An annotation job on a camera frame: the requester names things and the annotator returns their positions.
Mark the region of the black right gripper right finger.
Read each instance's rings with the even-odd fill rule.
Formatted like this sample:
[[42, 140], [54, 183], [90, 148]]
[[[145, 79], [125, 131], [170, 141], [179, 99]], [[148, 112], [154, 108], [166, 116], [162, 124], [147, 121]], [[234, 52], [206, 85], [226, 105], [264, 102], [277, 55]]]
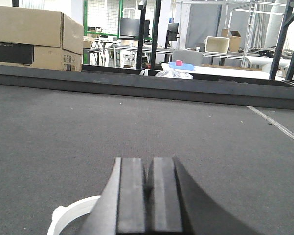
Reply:
[[155, 157], [147, 181], [151, 235], [257, 235], [226, 211], [174, 158]]

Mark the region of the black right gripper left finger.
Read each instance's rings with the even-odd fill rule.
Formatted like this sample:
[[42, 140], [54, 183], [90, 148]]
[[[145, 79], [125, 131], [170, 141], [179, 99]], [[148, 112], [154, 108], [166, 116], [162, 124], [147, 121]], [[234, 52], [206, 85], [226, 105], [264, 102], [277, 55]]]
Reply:
[[110, 178], [78, 235], [146, 233], [145, 170], [140, 158], [117, 157]]

